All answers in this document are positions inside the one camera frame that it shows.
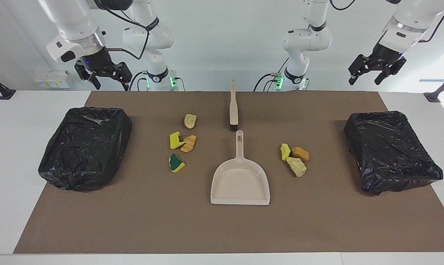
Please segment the curved yellow sponge piece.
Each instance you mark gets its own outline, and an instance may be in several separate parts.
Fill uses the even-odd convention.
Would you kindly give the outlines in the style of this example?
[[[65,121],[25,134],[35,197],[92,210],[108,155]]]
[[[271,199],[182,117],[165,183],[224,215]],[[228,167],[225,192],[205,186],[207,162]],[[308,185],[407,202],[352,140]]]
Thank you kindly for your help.
[[[178,149],[185,144],[184,141],[180,141],[180,132],[175,131],[174,133],[169,135],[170,140],[170,149]]]

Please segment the orange striped sponge piece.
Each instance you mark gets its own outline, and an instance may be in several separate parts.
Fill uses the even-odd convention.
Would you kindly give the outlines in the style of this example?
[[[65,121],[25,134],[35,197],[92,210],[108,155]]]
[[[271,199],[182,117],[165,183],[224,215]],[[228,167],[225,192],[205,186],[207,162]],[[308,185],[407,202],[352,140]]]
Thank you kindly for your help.
[[[184,145],[180,148],[180,150],[182,152],[192,151],[195,146],[196,140],[197,140],[197,137],[195,135],[190,135],[188,137],[185,137],[183,139]]]

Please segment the orange-brown sponge chunk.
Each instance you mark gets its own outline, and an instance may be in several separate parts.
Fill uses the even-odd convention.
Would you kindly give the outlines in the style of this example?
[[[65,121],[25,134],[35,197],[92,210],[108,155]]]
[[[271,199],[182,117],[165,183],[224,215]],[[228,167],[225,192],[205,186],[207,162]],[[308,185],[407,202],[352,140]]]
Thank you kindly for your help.
[[[301,161],[303,162],[307,162],[311,159],[310,153],[299,146],[296,146],[295,148],[291,149],[290,155],[293,158],[301,159]]]

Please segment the green and yellow sponge piece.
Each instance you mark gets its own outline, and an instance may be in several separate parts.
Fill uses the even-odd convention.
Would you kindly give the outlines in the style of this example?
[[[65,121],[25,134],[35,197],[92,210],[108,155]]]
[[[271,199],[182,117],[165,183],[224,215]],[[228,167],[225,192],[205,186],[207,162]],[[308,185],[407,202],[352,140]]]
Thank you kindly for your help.
[[[185,167],[185,163],[175,153],[168,158],[168,164],[173,173],[177,173]]]

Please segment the cream sponge chunk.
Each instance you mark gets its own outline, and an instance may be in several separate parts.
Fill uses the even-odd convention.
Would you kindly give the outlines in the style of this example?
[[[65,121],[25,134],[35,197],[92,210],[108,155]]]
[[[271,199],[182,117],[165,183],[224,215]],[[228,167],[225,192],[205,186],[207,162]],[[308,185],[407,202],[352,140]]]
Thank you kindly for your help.
[[[307,167],[300,158],[287,157],[286,162],[297,178],[302,177],[307,171]]]

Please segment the beige hand brush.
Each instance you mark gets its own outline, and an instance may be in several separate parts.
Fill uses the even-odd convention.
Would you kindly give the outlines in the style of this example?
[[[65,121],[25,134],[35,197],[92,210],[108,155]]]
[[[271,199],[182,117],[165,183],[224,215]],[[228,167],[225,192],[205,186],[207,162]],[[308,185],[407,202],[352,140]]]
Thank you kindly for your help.
[[[236,101],[236,83],[235,79],[231,80],[230,103],[229,103],[229,124],[231,131],[238,130],[238,104]]]

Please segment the beige plastic dustpan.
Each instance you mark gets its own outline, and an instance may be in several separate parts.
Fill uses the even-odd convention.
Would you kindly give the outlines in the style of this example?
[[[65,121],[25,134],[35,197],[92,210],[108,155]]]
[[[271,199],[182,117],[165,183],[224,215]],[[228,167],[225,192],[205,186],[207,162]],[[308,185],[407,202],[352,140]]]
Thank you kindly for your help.
[[[263,168],[244,157],[244,132],[235,133],[235,158],[220,164],[212,178],[212,205],[268,206],[270,188]]]

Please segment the black bag-lined bin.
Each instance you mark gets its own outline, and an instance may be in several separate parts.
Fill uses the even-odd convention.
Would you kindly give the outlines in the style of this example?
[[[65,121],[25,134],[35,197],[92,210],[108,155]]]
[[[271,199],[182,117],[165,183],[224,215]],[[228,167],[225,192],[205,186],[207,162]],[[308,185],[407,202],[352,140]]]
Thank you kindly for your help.
[[[132,127],[120,108],[69,109],[47,143],[39,176],[67,191],[104,188],[120,168]]]
[[[402,112],[353,113],[343,131],[363,192],[407,191],[444,179]]]

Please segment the brown table mat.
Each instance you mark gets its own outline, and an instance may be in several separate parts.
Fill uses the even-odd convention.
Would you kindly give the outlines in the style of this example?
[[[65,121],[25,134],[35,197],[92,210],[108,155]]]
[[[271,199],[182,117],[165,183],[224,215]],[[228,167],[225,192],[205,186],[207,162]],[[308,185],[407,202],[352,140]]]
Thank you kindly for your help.
[[[370,196],[360,189],[343,128],[382,112],[376,92],[239,92],[244,155],[266,172],[268,206],[210,203],[212,176],[235,156],[228,92],[92,92],[88,107],[121,108],[133,129],[111,184],[45,188],[16,254],[444,252],[444,207],[431,185]],[[197,116],[187,129],[186,114]],[[190,152],[170,149],[195,135]],[[310,153],[297,178],[280,147]],[[168,158],[185,163],[177,173]]]

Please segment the white wall socket box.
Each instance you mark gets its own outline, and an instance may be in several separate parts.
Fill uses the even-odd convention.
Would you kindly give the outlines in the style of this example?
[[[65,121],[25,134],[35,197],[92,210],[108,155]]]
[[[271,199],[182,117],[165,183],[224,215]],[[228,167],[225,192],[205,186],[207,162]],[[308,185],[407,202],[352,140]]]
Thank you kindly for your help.
[[[40,88],[69,89],[74,85],[67,70],[42,71],[35,76],[34,81]]]

